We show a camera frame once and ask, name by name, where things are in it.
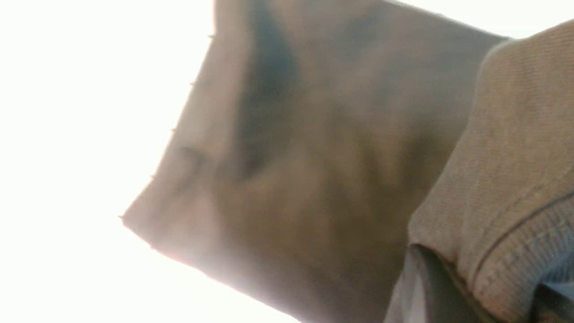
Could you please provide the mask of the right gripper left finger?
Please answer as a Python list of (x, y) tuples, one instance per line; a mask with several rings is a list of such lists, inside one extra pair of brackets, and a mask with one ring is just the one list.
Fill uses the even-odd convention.
[(496, 323), (454, 265), (421, 244), (408, 246), (386, 323)]

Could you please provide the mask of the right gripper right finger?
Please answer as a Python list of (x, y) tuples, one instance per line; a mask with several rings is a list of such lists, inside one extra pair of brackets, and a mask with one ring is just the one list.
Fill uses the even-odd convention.
[(574, 321), (574, 283), (537, 284), (532, 304), (531, 323), (572, 323)]

